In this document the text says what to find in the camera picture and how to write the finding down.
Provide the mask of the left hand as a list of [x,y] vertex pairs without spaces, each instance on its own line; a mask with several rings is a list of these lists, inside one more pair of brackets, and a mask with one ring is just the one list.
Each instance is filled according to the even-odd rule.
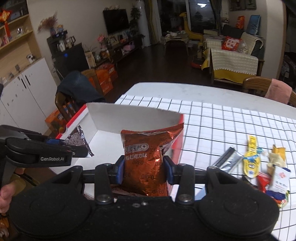
[[15,194],[15,191],[16,191],[16,186],[14,182],[4,185],[1,188],[1,196],[0,196],[0,212],[1,213],[6,213],[8,211],[12,197]]

